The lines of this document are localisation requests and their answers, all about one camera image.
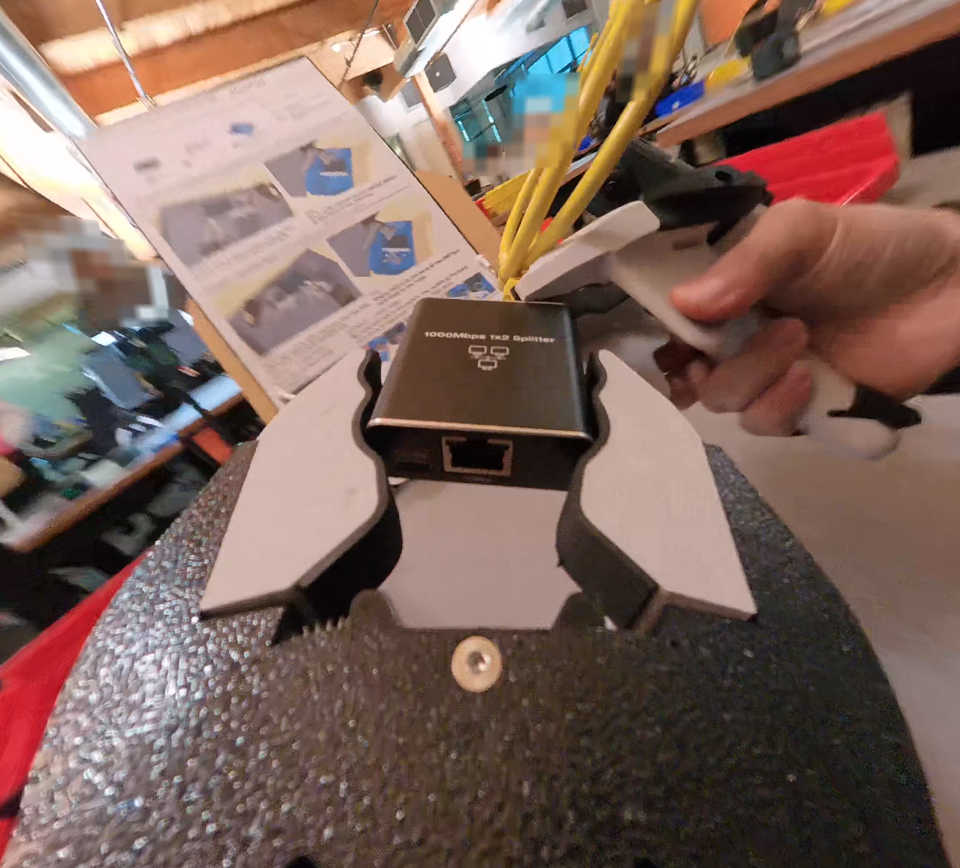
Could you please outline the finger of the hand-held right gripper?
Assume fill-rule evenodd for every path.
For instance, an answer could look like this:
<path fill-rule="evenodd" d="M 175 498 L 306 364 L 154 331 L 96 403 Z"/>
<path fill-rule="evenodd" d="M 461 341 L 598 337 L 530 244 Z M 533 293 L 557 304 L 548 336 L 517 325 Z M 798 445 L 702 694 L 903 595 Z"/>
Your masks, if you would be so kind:
<path fill-rule="evenodd" d="M 612 281 L 623 249 L 654 235 L 661 220 L 643 202 L 631 202 L 596 219 L 538 258 L 515 287 L 521 302 L 551 302 L 588 286 Z"/>
<path fill-rule="evenodd" d="M 646 310 L 667 334 L 710 360 L 731 358 L 762 332 L 767 320 L 748 309 L 731 320 L 698 322 L 678 309 L 673 292 L 705 274 L 716 260 L 704 227 L 660 229 L 614 257 L 613 284 Z"/>

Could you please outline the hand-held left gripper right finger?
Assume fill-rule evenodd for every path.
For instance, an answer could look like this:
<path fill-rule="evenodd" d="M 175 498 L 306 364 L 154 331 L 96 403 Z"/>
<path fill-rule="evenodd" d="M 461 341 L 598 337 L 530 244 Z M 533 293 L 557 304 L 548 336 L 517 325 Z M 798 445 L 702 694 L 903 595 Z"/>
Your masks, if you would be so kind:
<path fill-rule="evenodd" d="M 706 449 L 666 397 L 609 350 L 588 364 L 597 437 L 574 468 L 559 565 L 619 630 L 669 609 L 758 613 Z"/>

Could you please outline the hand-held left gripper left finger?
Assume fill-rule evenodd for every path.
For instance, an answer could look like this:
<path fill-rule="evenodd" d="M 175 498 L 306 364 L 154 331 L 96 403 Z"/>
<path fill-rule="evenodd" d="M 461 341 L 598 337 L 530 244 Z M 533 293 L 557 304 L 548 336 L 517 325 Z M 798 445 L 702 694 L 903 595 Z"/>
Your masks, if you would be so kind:
<path fill-rule="evenodd" d="M 381 357 L 355 349 L 287 401 L 261 433 L 198 610 L 205 618 L 290 603 L 394 505 L 364 438 Z"/>

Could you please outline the black ethernet splitter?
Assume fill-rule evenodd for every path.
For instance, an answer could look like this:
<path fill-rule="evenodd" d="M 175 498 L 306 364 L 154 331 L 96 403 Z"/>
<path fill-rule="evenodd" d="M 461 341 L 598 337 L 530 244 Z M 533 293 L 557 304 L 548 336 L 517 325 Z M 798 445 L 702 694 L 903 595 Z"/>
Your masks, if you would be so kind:
<path fill-rule="evenodd" d="M 420 300 L 364 435 L 390 478 L 568 490 L 595 438 L 570 310 Z"/>

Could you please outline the person's right hand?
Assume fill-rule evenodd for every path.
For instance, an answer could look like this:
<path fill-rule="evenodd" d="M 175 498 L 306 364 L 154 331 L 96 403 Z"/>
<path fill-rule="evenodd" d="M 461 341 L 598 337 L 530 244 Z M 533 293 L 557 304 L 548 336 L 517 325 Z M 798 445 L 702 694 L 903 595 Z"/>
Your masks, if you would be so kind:
<path fill-rule="evenodd" d="M 756 306 L 775 317 L 724 361 L 677 340 L 661 346 L 654 360 L 680 409 L 738 415 L 754 435 L 797 434 L 813 355 L 904 402 L 958 369 L 958 211 L 783 202 L 671 301 L 703 324 Z"/>

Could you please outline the red plastic bin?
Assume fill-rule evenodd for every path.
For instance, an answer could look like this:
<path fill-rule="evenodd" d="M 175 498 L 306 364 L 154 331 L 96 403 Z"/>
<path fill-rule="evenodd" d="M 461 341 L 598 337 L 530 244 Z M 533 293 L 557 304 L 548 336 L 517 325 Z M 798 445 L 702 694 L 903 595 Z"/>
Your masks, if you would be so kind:
<path fill-rule="evenodd" d="M 901 157 L 886 116 L 873 111 L 723 159 L 758 175 L 769 190 L 868 167 L 899 177 Z"/>
<path fill-rule="evenodd" d="M 70 673 L 96 624 L 140 562 L 132 561 L 2 664 L 2 852 L 17 825 L 32 765 Z"/>

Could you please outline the instruction poster board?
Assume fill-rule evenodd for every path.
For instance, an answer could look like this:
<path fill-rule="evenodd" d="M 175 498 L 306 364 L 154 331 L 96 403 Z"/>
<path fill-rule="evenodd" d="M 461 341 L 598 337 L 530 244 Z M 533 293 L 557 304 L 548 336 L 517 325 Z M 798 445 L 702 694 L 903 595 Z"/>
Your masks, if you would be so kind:
<path fill-rule="evenodd" d="M 279 407 L 423 298 L 499 300 L 493 230 L 429 187 L 308 58 L 97 128 L 78 152 Z"/>

